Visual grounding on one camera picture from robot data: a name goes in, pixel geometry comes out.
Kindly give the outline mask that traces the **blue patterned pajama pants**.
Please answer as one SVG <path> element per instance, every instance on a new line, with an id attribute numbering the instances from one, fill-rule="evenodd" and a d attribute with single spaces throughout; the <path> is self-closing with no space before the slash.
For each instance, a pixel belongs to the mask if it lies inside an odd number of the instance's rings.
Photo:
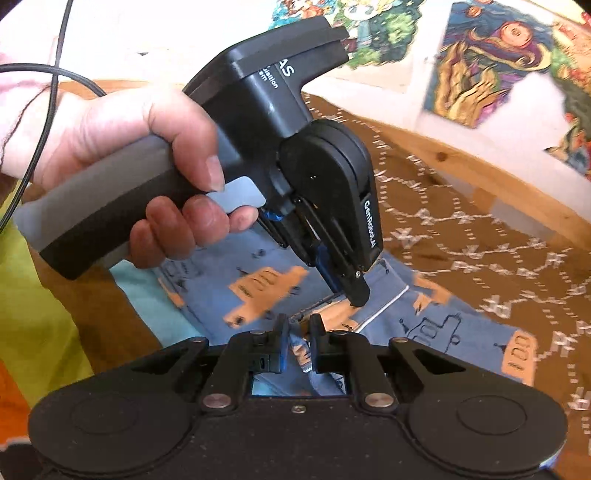
<path id="1" fill-rule="evenodd" d="M 260 226 L 233 234 L 185 260 L 166 260 L 155 270 L 160 286 L 197 331 L 214 345 L 242 331 L 269 330 L 288 319 L 283 373 L 256 376 L 257 395 L 339 395 L 342 375 L 315 373 L 308 318 L 325 330 L 358 333 L 386 346 L 394 337 L 531 386 L 537 341 L 517 327 L 476 312 L 435 283 L 384 253 L 365 279 L 370 299 L 353 306 L 329 289 L 317 270 L 283 249 Z"/>

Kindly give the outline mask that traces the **anime character poster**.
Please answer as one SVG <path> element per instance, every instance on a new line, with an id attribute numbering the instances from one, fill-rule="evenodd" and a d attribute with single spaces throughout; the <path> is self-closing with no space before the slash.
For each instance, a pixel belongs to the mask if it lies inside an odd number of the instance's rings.
<path id="1" fill-rule="evenodd" d="M 422 4 L 422 0 L 278 1 L 270 26 L 324 16 L 332 26 L 349 32 L 344 41 L 349 68 L 378 66 L 407 56 L 418 31 Z"/>

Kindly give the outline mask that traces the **brown PF patterned blanket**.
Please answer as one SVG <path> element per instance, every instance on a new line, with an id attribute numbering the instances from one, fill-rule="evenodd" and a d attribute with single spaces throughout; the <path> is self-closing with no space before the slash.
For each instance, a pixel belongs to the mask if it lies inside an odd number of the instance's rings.
<path id="1" fill-rule="evenodd" d="M 239 328 L 269 327 L 280 314 L 317 308 L 329 328 L 358 328 L 374 342 L 425 327 L 435 347 L 511 373 L 566 411 L 558 468 L 590 475 L 590 254 L 555 240 L 507 205 L 432 170 L 391 129 L 308 98 L 317 117 L 370 143 L 380 193 L 387 266 L 372 284 L 376 306 L 356 310 L 262 228 L 228 237 L 153 271 L 122 262 L 68 281 L 39 256 L 41 284 L 71 315 L 100 373 L 192 335 L 222 343 Z"/>

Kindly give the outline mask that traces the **colorful patchwork bedsheet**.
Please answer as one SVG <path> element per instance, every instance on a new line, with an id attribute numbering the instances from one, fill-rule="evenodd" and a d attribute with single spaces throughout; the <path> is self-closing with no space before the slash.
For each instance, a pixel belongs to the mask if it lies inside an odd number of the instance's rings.
<path id="1" fill-rule="evenodd" d="M 122 261 L 62 279 L 13 224 L 1 233 L 1 463 L 23 467 L 46 394 L 192 337 L 152 270 Z"/>

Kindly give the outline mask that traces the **swirly colourful art poster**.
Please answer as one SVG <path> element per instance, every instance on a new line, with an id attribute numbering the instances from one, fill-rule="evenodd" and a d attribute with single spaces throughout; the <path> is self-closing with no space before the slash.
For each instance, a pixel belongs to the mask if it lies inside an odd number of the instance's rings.
<path id="1" fill-rule="evenodd" d="M 476 129 L 513 87 L 551 65 L 552 26 L 501 1 L 455 1 L 423 108 Z"/>

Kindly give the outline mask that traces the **torn colourful art poster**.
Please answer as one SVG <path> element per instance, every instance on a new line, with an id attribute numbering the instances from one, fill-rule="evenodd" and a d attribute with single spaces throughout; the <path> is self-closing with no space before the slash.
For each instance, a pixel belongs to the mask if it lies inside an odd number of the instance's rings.
<path id="1" fill-rule="evenodd" d="M 545 152 L 590 179 L 590 34 L 572 22 L 552 26 L 550 73 L 564 94 L 568 130 Z"/>

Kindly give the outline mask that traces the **wooden bed frame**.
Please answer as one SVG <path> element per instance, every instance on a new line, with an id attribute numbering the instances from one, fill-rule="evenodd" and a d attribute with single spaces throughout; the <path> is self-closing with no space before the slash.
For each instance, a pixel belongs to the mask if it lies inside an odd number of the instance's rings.
<path id="1" fill-rule="evenodd" d="M 552 244 L 590 248 L 590 181 L 545 153 L 512 153 L 481 134 L 427 117 L 415 132 L 353 114 L 311 90 L 304 92 L 315 116 L 349 120 L 372 131 L 378 171 L 401 171 L 402 157 L 421 160 L 476 206 L 512 228 Z"/>

